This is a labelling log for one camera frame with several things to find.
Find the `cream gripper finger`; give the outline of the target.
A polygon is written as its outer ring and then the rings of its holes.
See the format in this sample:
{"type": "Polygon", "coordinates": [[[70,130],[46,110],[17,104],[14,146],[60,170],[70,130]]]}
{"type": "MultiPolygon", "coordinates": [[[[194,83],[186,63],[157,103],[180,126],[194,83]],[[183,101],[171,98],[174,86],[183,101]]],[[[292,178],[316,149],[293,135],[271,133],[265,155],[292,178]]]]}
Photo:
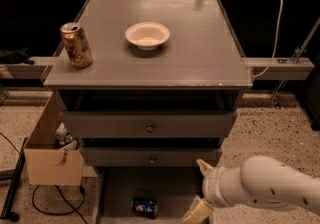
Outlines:
{"type": "Polygon", "coordinates": [[[205,162],[202,159],[197,159],[196,162],[203,176],[206,176],[213,169],[213,167],[209,163],[205,162]]]}
{"type": "Polygon", "coordinates": [[[213,206],[205,199],[196,196],[182,218],[183,224],[199,224],[213,213],[213,206]]]}

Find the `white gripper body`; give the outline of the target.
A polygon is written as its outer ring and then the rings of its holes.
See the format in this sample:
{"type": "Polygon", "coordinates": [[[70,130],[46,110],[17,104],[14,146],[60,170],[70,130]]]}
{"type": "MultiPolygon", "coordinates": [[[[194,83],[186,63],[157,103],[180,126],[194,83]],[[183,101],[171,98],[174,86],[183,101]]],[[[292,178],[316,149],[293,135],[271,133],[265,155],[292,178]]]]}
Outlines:
{"type": "Polygon", "coordinates": [[[210,167],[201,171],[203,175],[202,193],[204,198],[214,207],[233,207],[233,204],[226,200],[220,188],[220,183],[226,172],[225,167],[210,167]]]}

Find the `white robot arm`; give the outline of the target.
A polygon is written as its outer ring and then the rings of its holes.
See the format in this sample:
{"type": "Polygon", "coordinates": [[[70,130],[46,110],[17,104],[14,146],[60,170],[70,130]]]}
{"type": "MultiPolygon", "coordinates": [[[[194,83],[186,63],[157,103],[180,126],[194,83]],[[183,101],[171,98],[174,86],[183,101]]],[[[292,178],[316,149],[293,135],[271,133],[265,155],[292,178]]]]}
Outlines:
{"type": "Polygon", "coordinates": [[[237,204],[290,211],[297,207],[320,215],[320,179],[267,156],[253,156],[238,168],[213,167],[197,161],[203,175],[202,195],[193,199],[183,224],[199,224],[216,208],[237,204]]]}

